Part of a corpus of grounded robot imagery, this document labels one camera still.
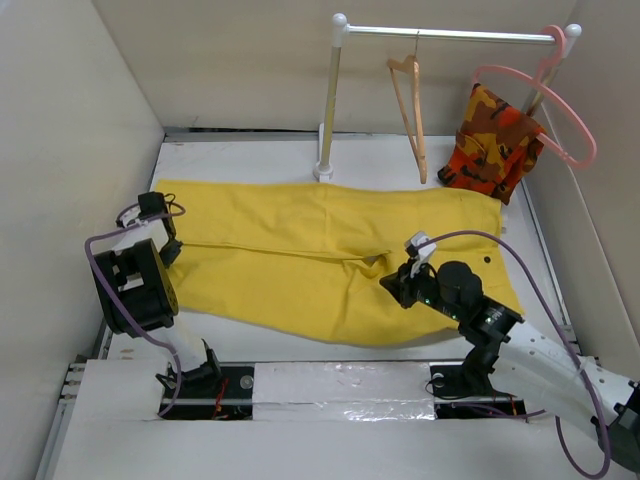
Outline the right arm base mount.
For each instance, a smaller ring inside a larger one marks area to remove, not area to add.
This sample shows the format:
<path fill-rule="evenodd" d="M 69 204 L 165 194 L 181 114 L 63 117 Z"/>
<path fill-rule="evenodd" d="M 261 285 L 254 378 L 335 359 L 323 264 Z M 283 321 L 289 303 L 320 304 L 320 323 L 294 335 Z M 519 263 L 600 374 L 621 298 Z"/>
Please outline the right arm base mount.
<path fill-rule="evenodd" d="M 487 419 L 528 414 L 524 402 L 488 385 L 474 386 L 463 375 L 460 362 L 432 362 L 425 390 L 434 398 L 436 418 Z"/>

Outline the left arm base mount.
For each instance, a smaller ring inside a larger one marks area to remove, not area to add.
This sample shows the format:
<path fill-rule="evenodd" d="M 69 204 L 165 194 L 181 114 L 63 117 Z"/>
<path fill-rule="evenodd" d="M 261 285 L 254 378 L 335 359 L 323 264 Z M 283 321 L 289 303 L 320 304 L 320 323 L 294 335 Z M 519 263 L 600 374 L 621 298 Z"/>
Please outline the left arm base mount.
<path fill-rule="evenodd" d="M 170 406 L 175 374 L 157 374 L 163 387 L 160 417 L 166 420 L 243 421 L 253 417 L 254 364 L 223 364 L 219 380 L 182 381 L 178 397 Z"/>

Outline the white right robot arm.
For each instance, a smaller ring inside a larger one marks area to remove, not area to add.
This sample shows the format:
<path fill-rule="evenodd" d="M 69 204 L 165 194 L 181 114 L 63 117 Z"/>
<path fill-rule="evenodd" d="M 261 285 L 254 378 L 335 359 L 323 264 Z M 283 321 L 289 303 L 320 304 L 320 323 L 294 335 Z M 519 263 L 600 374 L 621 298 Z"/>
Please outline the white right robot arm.
<path fill-rule="evenodd" d="M 470 267 L 407 262 L 380 284 L 404 308 L 426 305 L 456 321 L 472 346 L 462 381 L 473 393 L 490 388 L 530 401 L 572 424 L 623 468 L 639 470 L 639 385 L 571 355 L 509 307 L 485 295 Z"/>

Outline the yellow trousers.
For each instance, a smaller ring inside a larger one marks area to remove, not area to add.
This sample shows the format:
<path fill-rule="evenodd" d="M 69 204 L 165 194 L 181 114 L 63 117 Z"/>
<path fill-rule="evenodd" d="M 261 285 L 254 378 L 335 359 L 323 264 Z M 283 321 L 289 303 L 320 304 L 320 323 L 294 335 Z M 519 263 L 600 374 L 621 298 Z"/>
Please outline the yellow trousers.
<path fill-rule="evenodd" d="M 496 244 L 501 205 L 472 191 L 179 180 L 156 190 L 185 210 L 169 277 L 190 310 L 355 346 L 451 329 L 431 308 L 402 308 L 379 283 L 404 263 L 404 244 L 418 232 L 438 241 L 433 265 L 465 262 L 488 296 L 520 306 Z"/>

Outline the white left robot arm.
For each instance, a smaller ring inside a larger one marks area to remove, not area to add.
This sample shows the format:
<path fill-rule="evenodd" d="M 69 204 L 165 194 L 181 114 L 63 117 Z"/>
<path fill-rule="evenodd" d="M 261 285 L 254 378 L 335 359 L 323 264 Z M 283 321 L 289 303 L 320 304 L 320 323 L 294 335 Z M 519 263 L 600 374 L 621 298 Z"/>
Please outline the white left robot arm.
<path fill-rule="evenodd" d="M 168 273 L 181 253 L 174 218 L 183 213 L 172 196 L 143 193 L 117 216 L 116 231 L 86 241 L 85 253 L 111 331 L 166 352 L 170 366 L 158 380 L 168 391 L 179 386 L 184 396 L 208 397 L 222 387 L 223 373 L 206 340 L 179 318 Z"/>

